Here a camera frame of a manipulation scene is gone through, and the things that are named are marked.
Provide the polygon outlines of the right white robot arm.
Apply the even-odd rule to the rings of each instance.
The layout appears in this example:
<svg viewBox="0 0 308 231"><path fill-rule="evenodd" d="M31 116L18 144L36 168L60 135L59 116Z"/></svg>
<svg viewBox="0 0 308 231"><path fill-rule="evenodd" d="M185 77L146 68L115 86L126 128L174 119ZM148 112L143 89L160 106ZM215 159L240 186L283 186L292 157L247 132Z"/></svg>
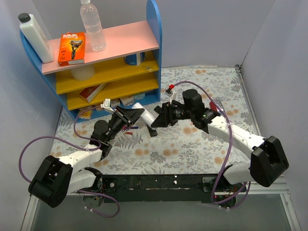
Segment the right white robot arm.
<svg viewBox="0 0 308 231"><path fill-rule="evenodd" d="M151 126L167 128L175 125L178 120L189 119L196 128L229 142L243 152L250 163L227 167L218 178L218 187L221 190L229 191L237 183L250 181L269 187L288 169L289 163L278 138L264 138L236 125L227 124L220 113L205 107L197 90L186 90L182 96L184 103L163 103Z"/></svg>

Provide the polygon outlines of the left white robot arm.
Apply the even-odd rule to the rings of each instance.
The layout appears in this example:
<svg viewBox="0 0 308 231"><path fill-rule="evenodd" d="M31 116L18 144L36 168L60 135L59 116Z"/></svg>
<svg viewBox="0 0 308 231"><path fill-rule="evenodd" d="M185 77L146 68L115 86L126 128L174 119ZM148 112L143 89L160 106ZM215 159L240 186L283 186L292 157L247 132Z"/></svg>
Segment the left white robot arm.
<svg viewBox="0 0 308 231"><path fill-rule="evenodd" d="M125 109L118 106L109 121L98 120L94 124L87 146L59 158L47 156L30 182L29 193L54 208L69 193L80 189L98 192L103 176L90 165L107 157L112 149L111 140L123 127L134 125L144 111L143 107Z"/></svg>

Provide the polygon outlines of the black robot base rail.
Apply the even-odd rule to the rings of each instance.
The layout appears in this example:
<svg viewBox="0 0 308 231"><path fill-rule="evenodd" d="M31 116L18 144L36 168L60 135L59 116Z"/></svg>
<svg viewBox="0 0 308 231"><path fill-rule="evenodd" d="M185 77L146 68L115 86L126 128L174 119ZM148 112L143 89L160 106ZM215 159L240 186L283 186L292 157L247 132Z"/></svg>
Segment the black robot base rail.
<svg viewBox="0 0 308 231"><path fill-rule="evenodd" d="M96 193L118 202L210 203L217 174L141 174L103 175Z"/></svg>

